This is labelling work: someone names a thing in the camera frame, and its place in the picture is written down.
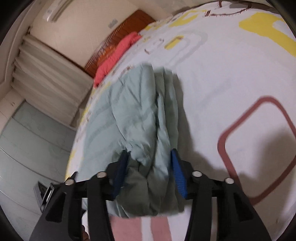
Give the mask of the light green puffer jacket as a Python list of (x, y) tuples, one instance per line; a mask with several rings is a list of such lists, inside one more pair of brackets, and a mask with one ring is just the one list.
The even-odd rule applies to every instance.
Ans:
[(170, 167), (170, 152), (178, 145), (176, 79), (165, 68), (139, 65), (95, 102), (77, 179), (91, 178), (116, 162), (122, 151), (129, 152), (123, 186), (107, 204), (111, 215), (172, 215), (181, 208)]

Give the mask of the beige striped curtain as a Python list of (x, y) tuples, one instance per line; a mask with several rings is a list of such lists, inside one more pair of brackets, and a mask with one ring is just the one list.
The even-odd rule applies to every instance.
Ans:
[(23, 36), (11, 87), (30, 105), (69, 126), (93, 85), (81, 68), (31, 35)]

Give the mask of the patterned white bed sheet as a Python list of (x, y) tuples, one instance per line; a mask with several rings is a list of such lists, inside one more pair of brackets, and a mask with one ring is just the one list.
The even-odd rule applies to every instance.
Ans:
[(102, 149), (90, 121), (102, 94), (149, 63), (175, 75), (180, 156), (240, 184), (272, 240), (295, 223), (295, 36), (275, 8), (216, 1), (154, 22), (92, 90), (66, 176)]

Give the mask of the coral red pillow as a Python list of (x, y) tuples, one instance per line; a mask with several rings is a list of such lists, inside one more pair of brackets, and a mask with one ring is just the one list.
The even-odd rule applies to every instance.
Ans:
[(97, 70), (93, 79), (94, 88), (97, 88), (100, 83), (102, 83), (104, 78), (112, 68), (114, 68), (125, 52), (141, 38), (142, 36), (137, 32), (128, 34), (111, 50), (111, 53), (107, 54), (107, 57), (101, 63), (97, 64)]

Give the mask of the brown wooden headboard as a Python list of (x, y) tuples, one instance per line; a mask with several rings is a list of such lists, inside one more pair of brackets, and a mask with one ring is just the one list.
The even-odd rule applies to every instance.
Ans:
[(118, 43), (125, 36), (132, 32), (140, 32), (148, 24), (153, 23), (154, 21), (155, 19), (146, 12), (140, 9), (136, 10), (99, 44), (85, 65), (85, 72), (91, 77), (94, 77), (98, 66), (106, 60), (107, 56), (114, 51)]

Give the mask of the grey wall socket panel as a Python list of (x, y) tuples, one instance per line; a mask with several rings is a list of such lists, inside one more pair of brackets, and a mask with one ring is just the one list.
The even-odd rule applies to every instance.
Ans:
[(108, 27), (112, 29), (118, 23), (117, 19), (113, 19), (109, 24)]

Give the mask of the white wall air conditioner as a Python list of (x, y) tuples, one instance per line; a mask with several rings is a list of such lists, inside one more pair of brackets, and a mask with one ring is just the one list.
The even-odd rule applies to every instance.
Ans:
[(72, 0), (54, 0), (43, 15), (43, 20), (49, 23), (56, 22)]

